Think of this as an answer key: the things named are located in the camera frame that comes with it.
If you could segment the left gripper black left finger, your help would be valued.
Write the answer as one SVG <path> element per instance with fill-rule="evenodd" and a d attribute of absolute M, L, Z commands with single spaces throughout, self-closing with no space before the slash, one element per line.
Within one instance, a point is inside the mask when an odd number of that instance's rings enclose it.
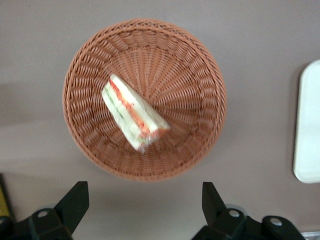
<path fill-rule="evenodd" d="M 53 207 L 42 208 L 19 222 L 0 218 L 2 240 L 71 240 L 90 205 L 86 181 L 77 182 Z"/>

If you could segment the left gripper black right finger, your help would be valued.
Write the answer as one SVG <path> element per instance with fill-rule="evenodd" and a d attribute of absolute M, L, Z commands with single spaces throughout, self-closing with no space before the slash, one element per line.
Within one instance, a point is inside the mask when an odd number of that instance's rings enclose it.
<path fill-rule="evenodd" d="M 194 240 L 303 240 L 288 219 L 267 215 L 258 222 L 241 210 L 226 207 L 212 182 L 202 183 L 202 211 L 206 220 Z"/>

